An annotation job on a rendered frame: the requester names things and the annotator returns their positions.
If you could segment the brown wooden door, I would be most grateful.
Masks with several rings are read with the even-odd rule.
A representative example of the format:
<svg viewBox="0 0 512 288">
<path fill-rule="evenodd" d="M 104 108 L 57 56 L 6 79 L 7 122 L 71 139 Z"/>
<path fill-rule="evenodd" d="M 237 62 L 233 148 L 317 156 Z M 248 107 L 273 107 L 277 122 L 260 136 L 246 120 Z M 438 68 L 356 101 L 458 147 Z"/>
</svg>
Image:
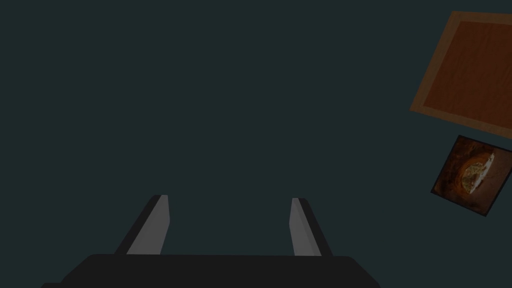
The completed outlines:
<svg viewBox="0 0 512 288">
<path fill-rule="evenodd" d="M 453 11 L 410 110 L 512 139 L 512 13 Z"/>
</svg>

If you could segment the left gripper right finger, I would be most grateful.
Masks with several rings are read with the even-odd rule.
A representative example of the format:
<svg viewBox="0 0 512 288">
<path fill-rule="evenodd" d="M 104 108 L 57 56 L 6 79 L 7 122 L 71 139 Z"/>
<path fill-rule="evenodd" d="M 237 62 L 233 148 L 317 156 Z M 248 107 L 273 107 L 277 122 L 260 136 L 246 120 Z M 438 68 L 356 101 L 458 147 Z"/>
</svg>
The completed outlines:
<svg viewBox="0 0 512 288">
<path fill-rule="evenodd" d="M 289 214 L 289 230 L 295 256 L 332 256 L 332 250 L 305 198 L 293 198 Z"/>
</svg>

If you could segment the framed orange picture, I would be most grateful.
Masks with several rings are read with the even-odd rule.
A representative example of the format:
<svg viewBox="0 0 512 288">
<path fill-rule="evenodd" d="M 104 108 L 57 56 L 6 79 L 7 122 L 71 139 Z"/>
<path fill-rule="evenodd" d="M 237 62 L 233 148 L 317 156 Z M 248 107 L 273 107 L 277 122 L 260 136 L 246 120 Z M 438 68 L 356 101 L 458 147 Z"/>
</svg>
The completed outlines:
<svg viewBox="0 0 512 288">
<path fill-rule="evenodd" d="M 512 174 L 512 150 L 459 135 L 431 193 L 486 217 Z"/>
</svg>

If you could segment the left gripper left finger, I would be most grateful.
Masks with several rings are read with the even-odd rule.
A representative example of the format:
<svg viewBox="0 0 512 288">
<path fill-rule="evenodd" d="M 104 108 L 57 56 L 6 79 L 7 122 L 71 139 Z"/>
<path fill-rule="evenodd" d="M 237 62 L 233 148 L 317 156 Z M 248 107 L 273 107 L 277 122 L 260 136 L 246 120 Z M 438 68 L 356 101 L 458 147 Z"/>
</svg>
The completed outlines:
<svg viewBox="0 0 512 288">
<path fill-rule="evenodd" d="M 169 225 L 168 195 L 153 195 L 114 253 L 116 255 L 161 254 Z"/>
</svg>

